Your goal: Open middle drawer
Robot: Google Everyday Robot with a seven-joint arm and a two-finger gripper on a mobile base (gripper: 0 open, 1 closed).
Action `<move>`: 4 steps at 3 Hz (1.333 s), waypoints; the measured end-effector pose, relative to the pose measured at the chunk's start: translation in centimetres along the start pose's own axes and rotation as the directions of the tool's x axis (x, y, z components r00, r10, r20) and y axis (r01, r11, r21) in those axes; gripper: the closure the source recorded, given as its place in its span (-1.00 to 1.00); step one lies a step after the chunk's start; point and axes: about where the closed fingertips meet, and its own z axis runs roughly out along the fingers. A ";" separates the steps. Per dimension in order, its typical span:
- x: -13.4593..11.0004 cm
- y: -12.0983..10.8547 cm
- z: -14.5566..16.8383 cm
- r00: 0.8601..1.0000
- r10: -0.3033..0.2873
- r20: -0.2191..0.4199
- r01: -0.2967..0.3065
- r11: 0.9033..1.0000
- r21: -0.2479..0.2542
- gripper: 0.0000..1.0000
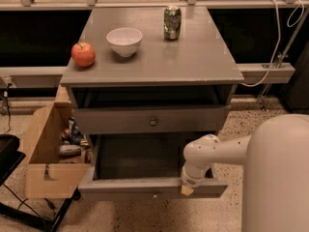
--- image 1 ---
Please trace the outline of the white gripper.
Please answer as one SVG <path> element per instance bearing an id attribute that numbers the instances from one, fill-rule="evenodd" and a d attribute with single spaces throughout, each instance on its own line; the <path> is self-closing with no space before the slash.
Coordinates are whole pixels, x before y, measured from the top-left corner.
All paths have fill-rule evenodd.
<path id="1" fill-rule="evenodd" d="M 205 179 L 207 169 L 200 169 L 190 162 L 186 162 L 182 169 L 182 189 L 181 193 L 185 196 L 189 196 L 194 192 L 194 188 L 197 188 Z"/>

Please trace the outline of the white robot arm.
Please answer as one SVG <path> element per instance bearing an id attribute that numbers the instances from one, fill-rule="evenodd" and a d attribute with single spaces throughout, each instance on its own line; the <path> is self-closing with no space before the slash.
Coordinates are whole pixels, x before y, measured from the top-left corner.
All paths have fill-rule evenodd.
<path id="1" fill-rule="evenodd" d="M 241 232 L 309 232 L 309 116 L 273 117 L 245 137 L 206 135 L 183 150 L 182 194 L 205 181 L 213 163 L 244 167 Z"/>

